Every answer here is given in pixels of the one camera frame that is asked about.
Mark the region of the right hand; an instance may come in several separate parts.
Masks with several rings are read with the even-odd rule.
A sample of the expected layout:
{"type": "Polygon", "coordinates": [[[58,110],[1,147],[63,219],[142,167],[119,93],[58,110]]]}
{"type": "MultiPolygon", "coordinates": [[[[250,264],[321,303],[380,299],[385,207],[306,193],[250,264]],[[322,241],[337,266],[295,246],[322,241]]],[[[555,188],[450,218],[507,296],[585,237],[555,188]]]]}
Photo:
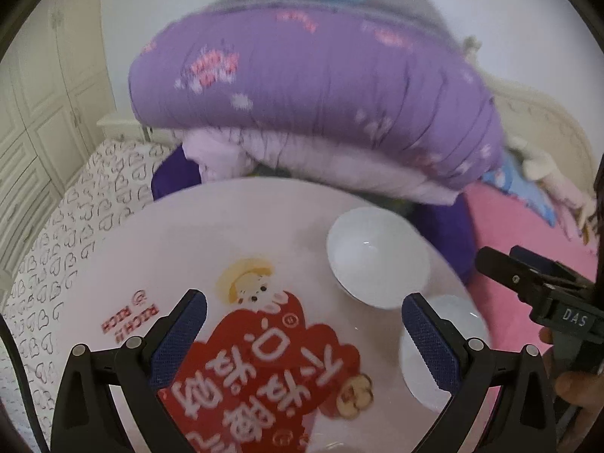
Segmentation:
{"type": "Polygon", "coordinates": [[[585,412],[598,415],[603,409],[603,375],[581,371],[567,371],[555,381],[556,394],[570,405],[581,407],[585,412]]]}

